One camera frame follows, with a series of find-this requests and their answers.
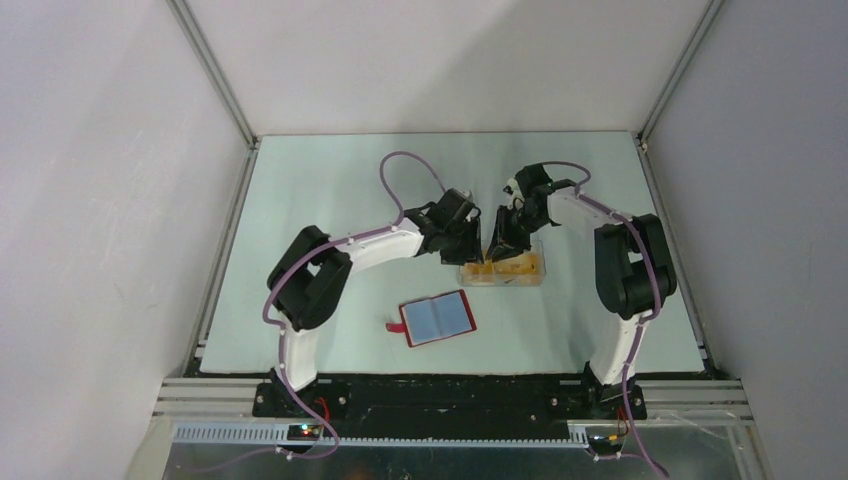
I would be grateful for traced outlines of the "red leather card holder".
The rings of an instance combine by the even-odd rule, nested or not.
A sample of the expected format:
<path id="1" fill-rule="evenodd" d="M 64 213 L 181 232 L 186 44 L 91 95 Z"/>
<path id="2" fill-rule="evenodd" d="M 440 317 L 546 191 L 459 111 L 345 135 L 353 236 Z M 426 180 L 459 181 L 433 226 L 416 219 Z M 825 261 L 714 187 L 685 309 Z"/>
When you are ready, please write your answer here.
<path id="1" fill-rule="evenodd" d="M 475 332 L 477 324 L 462 289 L 423 297 L 398 306 L 399 322 L 384 328 L 403 335 L 410 348 Z"/>

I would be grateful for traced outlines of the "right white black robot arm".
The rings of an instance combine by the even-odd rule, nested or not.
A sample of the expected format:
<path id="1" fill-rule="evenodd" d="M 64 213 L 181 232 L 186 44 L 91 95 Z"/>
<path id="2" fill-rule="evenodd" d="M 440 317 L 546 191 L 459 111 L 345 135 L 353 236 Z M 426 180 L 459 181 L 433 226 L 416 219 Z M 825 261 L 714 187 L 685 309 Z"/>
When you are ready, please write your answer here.
<path id="1" fill-rule="evenodd" d="M 622 403 L 616 385 L 634 374 L 647 324 L 676 292 L 676 272 L 656 215 L 628 215 L 589 196 L 585 187 L 592 174 L 584 166 L 577 168 L 583 178 L 574 181 L 552 179 L 547 165 L 525 166 L 507 180 L 508 199 L 497 209 L 486 256 L 494 262 L 519 256 L 530 250 L 532 235 L 547 226 L 590 235 L 596 292 L 617 320 L 588 361 L 595 382 L 583 388 L 581 402 L 591 416 L 606 418 Z"/>

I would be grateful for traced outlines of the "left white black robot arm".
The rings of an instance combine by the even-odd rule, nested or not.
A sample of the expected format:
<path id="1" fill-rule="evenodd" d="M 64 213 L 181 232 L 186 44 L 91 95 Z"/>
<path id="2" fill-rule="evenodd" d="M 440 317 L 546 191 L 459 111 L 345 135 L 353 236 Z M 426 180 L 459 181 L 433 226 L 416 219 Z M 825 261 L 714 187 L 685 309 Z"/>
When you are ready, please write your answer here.
<path id="1" fill-rule="evenodd" d="M 278 404 L 297 417 L 314 408 L 317 332 L 335 313 L 352 275 L 428 254 L 445 265 L 481 262 L 480 216 L 469 194 L 447 189 L 438 201 L 401 209 L 391 223 L 372 230 L 332 237 L 315 225 L 303 228 L 269 274 L 262 307 L 263 321 L 279 330 Z"/>

